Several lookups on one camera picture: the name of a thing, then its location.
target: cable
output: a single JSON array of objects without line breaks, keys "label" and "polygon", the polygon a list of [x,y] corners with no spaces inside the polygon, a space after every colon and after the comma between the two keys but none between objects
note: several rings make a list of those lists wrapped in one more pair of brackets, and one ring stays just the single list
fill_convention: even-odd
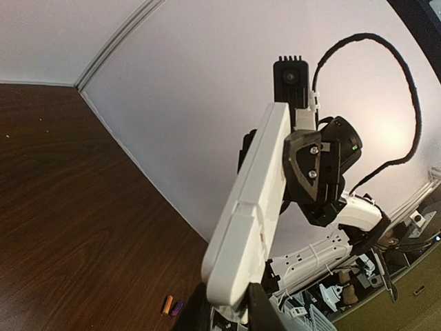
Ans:
[{"label": "cable", "polygon": [[378,167],[376,170],[368,174],[365,178],[363,178],[361,181],[358,182],[357,185],[355,185],[350,194],[353,193],[357,188],[359,188],[361,185],[367,183],[369,180],[374,178],[377,174],[382,172],[384,169],[386,169],[389,166],[397,166],[399,164],[403,164],[408,162],[412,159],[412,157],[415,155],[418,144],[420,143],[421,138],[421,130],[422,130],[422,118],[421,118],[421,108],[420,108],[420,101],[418,99],[418,93],[416,90],[415,83],[413,82],[413,78],[411,75],[411,71],[407,65],[407,63],[402,58],[401,54],[396,50],[396,48],[389,43],[386,39],[378,36],[374,33],[358,33],[354,34],[350,37],[344,38],[340,40],[338,43],[336,43],[334,46],[332,46],[328,51],[323,55],[322,59],[318,62],[317,69],[314,72],[314,78],[312,81],[312,90],[315,92],[317,87],[317,80],[318,80],[318,73],[320,72],[320,69],[324,66],[326,61],[339,49],[346,46],[348,43],[352,43],[354,41],[362,41],[365,39],[373,40],[381,45],[383,45],[385,48],[387,48],[390,53],[392,53],[393,57],[397,60],[397,62],[400,64],[400,67],[402,71],[404,72],[404,75],[406,77],[407,84],[409,85],[409,91],[411,93],[412,98],[412,104],[413,108],[415,109],[415,136],[413,138],[412,147],[407,153],[407,155],[401,159],[396,159],[392,161],[388,161],[386,163],[383,163],[380,167]]}]

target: brown object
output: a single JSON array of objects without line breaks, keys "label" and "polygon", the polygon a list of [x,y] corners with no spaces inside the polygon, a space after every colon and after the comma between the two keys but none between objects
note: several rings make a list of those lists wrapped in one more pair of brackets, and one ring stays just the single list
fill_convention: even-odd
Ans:
[{"label": "brown object", "polygon": [[[338,279],[340,284],[344,284],[351,280],[351,276],[348,272],[340,271],[338,273]],[[356,296],[356,289],[353,285],[346,286],[342,291],[343,303],[345,305],[353,305],[358,302],[358,297]]]},{"label": "brown object", "polygon": [[77,91],[0,86],[0,157],[0,330],[170,330],[207,244]]}]

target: black cable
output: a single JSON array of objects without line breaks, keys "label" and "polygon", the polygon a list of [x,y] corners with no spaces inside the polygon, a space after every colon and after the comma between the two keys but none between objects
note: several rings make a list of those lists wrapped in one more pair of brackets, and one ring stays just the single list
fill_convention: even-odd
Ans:
[{"label": "black cable", "polygon": [[393,57],[397,60],[397,62],[400,64],[400,67],[402,71],[404,72],[404,75],[406,77],[407,84],[409,85],[409,91],[411,93],[412,98],[412,104],[413,108],[415,109],[415,136],[413,138],[412,147],[407,153],[407,155],[401,159],[396,159],[392,161],[388,161],[384,164],[382,164],[380,167],[378,167],[376,170],[368,174],[365,178],[363,178],[360,182],[358,182],[357,185],[353,187],[351,190],[351,194],[353,191],[355,191],[357,188],[359,188],[361,185],[367,183],[369,180],[374,178],[377,174],[382,172],[384,169],[386,169],[389,166],[397,166],[399,164],[403,164],[408,162],[412,157],[415,155],[418,144],[420,143],[421,138],[421,131],[422,131],[422,119],[421,119],[421,109],[420,109],[420,101],[418,99],[418,93],[416,90],[415,83],[413,82],[413,78],[411,75],[411,71],[407,65],[407,63],[402,58],[401,54],[396,50],[396,48],[389,43],[386,39],[378,36],[374,33],[358,33],[354,34],[350,37],[344,38],[340,40],[338,43],[336,43],[334,46],[332,46],[326,53],[323,55],[322,59],[318,62],[316,72],[314,73],[314,78],[312,81],[312,90],[315,92],[317,87],[317,80],[318,80],[318,73],[320,72],[320,69],[324,66],[326,61],[339,49],[346,46],[348,43],[352,43],[354,41],[362,41],[365,39],[373,40],[381,45],[383,45],[385,48],[387,48],[390,53],[392,53]]}]

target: white wall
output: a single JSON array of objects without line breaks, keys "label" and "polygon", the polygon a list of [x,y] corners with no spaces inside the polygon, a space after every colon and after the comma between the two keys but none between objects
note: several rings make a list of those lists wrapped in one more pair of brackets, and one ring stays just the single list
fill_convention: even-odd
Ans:
[{"label": "white wall", "polygon": [[[421,98],[416,158],[359,189],[391,212],[441,160],[441,87],[386,1],[168,0],[107,61],[86,97],[153,184],[209,240],[235,179],[243,135],[273,99],[273,62],[301,54],[312,75],[330,46],[356,32],[376,32],[399,49]],[[403,74],[382,46],[363,41],[341,50],[318,88],[322,117],[346,117],[365,145],[347,173],[349,187],[407,153],[413,108]],[[322,232],[293,206],[279,222],[273,253]]]},{"label": "white wall", "polygon": [[73,85],[143,0],[2,0],[0,81]]}]

